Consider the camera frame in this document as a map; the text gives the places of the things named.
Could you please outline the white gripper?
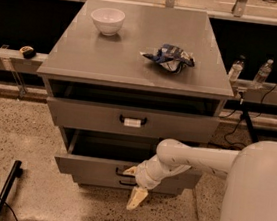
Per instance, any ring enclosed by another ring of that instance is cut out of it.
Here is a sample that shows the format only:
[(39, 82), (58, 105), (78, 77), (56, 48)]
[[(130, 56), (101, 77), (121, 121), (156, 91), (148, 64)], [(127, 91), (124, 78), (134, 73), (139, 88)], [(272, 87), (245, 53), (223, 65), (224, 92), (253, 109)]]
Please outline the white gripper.
[(138, 166), (132, 166), (123, 171), (126, 176), (134, 176), (139, 187), (132, 189), (130, 199), (127, 202), (127, 210), (134, 210), (146, 199), (148, 190), (152, 190), (161, 184), (162, 180), (178, 175), (190, 169), (189, 165), (171, 166), (159, 159), (157, 155), (149, 160), (141, 162)]

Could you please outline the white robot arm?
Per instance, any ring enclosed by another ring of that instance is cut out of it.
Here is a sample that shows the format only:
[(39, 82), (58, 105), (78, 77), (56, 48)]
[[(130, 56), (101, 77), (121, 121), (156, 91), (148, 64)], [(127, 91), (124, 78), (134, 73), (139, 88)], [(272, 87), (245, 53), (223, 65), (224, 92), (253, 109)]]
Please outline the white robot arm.
[(277, 221), (276, 141), (259, 141), (235, 151), (165, 139), (153, 157), (125, 170), (137, 183), (127, 208), (135, 209), (163, 179), (190, 168), (224, 178), (220, 221)]

